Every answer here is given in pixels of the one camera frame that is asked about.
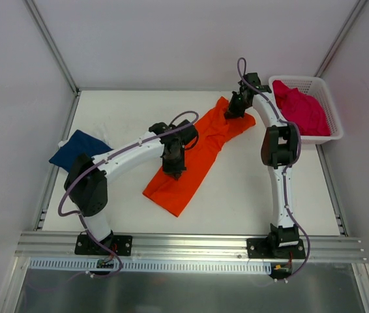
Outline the orange t shirt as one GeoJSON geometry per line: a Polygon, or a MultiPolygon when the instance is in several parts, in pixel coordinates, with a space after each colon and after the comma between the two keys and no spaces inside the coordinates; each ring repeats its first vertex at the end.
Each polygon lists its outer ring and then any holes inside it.
{"type": "Polygon", "coordinates": [[[157,171],[142,194],[178,217],[190,203],[202,184],[223,146],[233,138],[256,125],[254,116],[244,114],[226,119],[229,101],[220,97],[215,105],[196,122],[199,140],[195,147],[187,145],[184,152],[186,171],[175,180],[161,169],[157,171]]]}

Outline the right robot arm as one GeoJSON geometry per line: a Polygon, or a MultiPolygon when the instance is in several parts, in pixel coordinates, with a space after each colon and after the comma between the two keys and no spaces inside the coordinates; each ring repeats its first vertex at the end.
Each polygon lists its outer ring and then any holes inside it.
{"type": "Polygon", "coordinates": [[[261,161],[267,167],[273,197],[273,218],[266,238],[250,243],[251,253],[264,258],[298,259],[306,257],[299,226],[293,220],[292,166],[299,159],[299,135],[293,123],[286,121],[272,101],[272,91],[258,74],[243,74],[239,90],[232,92],[226,119],[239,119],[253,107],[265,125],[261,161]]]}

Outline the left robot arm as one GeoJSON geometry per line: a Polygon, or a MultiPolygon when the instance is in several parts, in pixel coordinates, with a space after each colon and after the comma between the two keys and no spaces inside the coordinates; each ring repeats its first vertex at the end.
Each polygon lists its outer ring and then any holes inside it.
{"type": "Polygon", "coordinates": [[[198,131],[188,120],[178,125],[156,123],[137,141],[123,148],[90,157],[80,154],[66,177],[63,196],[76,206],[75,214],[85,228],[77,237],[74,253],[129,256],[132,236],[114,234],[104,213],[108,184],[154,158],[161,158],[163,173],[178,180],[186,171],[186,146],[194,147],[198,139],[198,131]]]}

